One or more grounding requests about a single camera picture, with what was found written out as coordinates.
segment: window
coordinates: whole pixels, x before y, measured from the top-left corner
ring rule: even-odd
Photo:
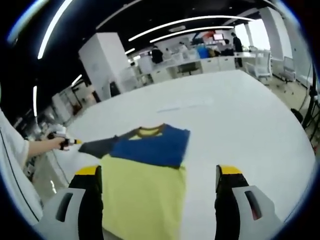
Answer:
[[[244,24],[239,24],[234,27],[236,36],[241,40],[244,47],[248,48],[250,46],[249,37]]]
[[[258,49],[270,50],[267,30],[262,19],[249,22],[253,45]]]

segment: yellow t-shirt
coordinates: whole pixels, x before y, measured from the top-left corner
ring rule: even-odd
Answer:
[[[152,135],[155,129],[139,133],[131,139]],[[107,154],[101,173],[104,229],[123,240],[179,239],[186,191],[183,165],[174,169]]]

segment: office chair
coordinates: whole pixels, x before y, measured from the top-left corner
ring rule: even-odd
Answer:
[[[294,91],[288,85],[288,82],[295,82],[296,81],[296,70],[295,70],[295,63],[294,60],[290,57],[285,56],[283,60],[283,72],[280,73],[281,80],[285,82],[284,93],[287,92],[286,88],[291,90],[291,95],[294,95]]]
[[[247,73],[254,75],[258,80],[261,78],[268,80],[268,77],[272,76],[271,52],[263,50],[255,51],[254,64],[245,62],[244,67]]]
[[[198,70],[199,68],[196,66],[195,62],[190,62],[186,64],[182,64],[178,66],[178,73],[184,74],[189,73],[189,75],[192,75],[191,72]]]

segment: floor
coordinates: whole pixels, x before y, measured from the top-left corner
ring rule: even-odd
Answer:
[[[306,115],[309,100],[305,101],[307,95],[307,89],[299,82],[291,82],[285,84],[283,81],[276,77],[270,78],[268,81],[261,81],[267,88],[270,89],[289,109],[300,110],[303,116]],[[310,136],[313,132],[314,124],[306,130]],[[320,139],[320,134],[316,134],[314,138]],[[34,174],[33,185],[39,193],[43,203],[45,204],[51,197],[55,195],[55,192],[65,186],[61,183],[53,167],[48,161],[42,159],[38,162],[37,170]],[[115,240],[118,239],[108,232],[104,232],[105,239]]]

